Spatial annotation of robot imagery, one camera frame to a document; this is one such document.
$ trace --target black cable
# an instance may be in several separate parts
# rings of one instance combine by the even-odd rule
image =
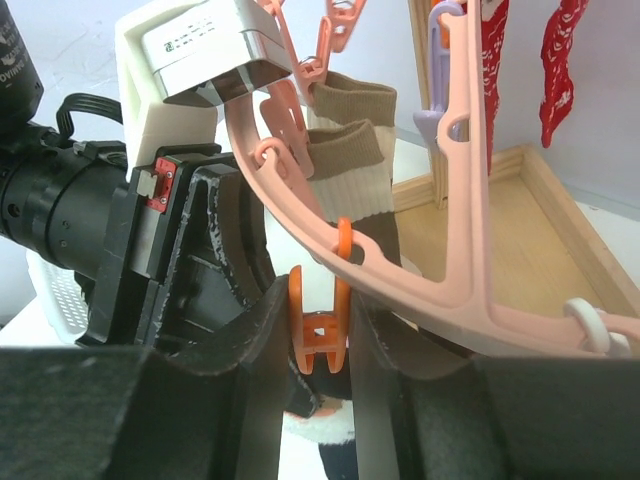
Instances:
[[[98,115],[122,125],[122,108],[120,102],[88,93],[73,93],[64,99],[56,113],[61,144],[68,141],[74,132],[71,112]]]

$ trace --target wooden tray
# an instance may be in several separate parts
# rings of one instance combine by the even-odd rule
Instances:
[[[494,155],[489,191],[498,303],[561,316],[566,300],[582,297],[640,317],[640,291],[534,148]],[[437,208],[432,175],[395,185],[394,199],[402,254],[442,280],[447,210]]]

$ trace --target white basket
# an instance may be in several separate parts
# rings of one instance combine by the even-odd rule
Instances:
[[[73,271],[63,270],[27,251],[29,276],[49,325],[60,340],[73,344],[87,330],[88,308]]]

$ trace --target black cylinder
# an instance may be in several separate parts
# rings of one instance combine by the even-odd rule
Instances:
[[[11,158],[1,153],[0,234],[95,280],[111,200],[125,182],[124,169],[72,148],[41,146]]]
[[[33,118],[43,88],[5,0],[0,0],[0,134]]]

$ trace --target red patterned fabric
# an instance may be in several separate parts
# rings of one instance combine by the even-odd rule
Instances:
[[[573,82],[569,77],[569,52],[573,31],[589,0],[561,0],[560,7],[547,23],[542,44],[544,98],[540,105],[542,145],[551,145],[553,132],[569,115],[573,106]]]
[[[509,0],[482,0],[482,77],[484,80],[484,108],[487,127],[487,168],[491,173],[493,152],[493,124],[500,106],[498,71],[500,54],[507,25]]]

